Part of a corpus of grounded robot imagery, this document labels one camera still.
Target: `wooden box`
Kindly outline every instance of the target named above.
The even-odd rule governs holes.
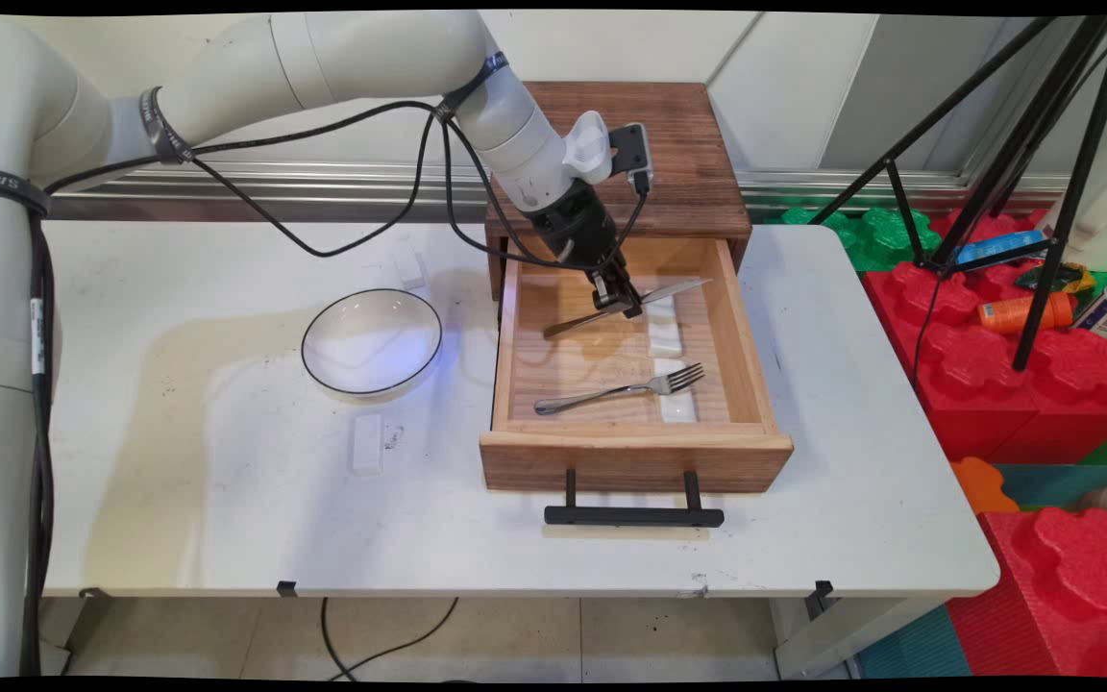
[[[640,393],[537,415],[537,399],[569,397],[652,376],[646,316],[610,316],[545,340],[542,331],[592,312],[581,272],[506,264],[492,430],[480,434],[486,485],[559,490],[575,468],[583,490],[682,490],[694,469],[704,492],[763,492],[792,453],[778,433],[728,242],[633,237],[623,246],[634,288],[712,280],[674,297],[699,422],[665,424],[654,394]]]

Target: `white table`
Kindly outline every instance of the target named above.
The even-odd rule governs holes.
[[[363,224],[296,224],[319,248]],[[704,495],[717,529],[551,527],[548,492],[486,490],[497,303],[483,255],[401,225],[313,259],[267,224],[48,223],[61,311],[48,596],[756,596],[783,675],[817,674],[997,562],[834,233],[755,227],[741,271],[778,425],[796,452],[762,495]],[[465,230],[483,239],[484,229]],[[304,328],[365,288],[400,288],[407,242],[445,334],[391,400],[304,372]],[[383,474],[350,469],[382,414]],[[675,506],[589,494],[583,505]],[[834,607],[808,621],[829,579]]]

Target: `drawer handle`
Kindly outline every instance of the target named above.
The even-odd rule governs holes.
[[[575,504],[575,469],[566,469],[566,506],[545,507],[545,523],[586,526],[690,526],[716,528],[725,523],[724,509],[704,509],[699,499],[699,474],[682,474],[686,508],[579,507]]]

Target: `white block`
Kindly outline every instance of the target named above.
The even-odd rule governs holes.
[[[382,473],[382,416],[364,413],[353,419],[353,458],[355,476],[379,476]]]
[[[681,358],[681,333],[677,323],[646,321],[646,354],[653,359]]]
[[[685,361],[671,359],[652,361],[653,373],[658,375],[677,372],[685,366]],[[660,400],[660,419],[664,422],[697,422],[699,413],[695,412],[695,399],[690,391],[693,386],[690,385],[675,394],[669,394],[668,397],[658,397]]]
[[[659,321],[659,323],[671,323],[671,321],[675,323],[677,321],[677,311],[673,307],[672,295],[665,295],[659,301],[646,303],[643,306],[643,312],[646,314],[646,321]]]
[[[400,245],[395,249],[394,258],[404,288],[422,288],[426,285],[426,268],[421,261],[421,255],[408,246]]]

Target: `floor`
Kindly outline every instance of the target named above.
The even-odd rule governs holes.
[[[327,680],[320,599],[92,599],[66,674]],[[448,599],[338,599],[327,624],[355,662],[431,630]],[[762,599],[461,599],[413,648],[363,681],[715,682],[776,680]],[[823,674],[848,679],[844,665]]]

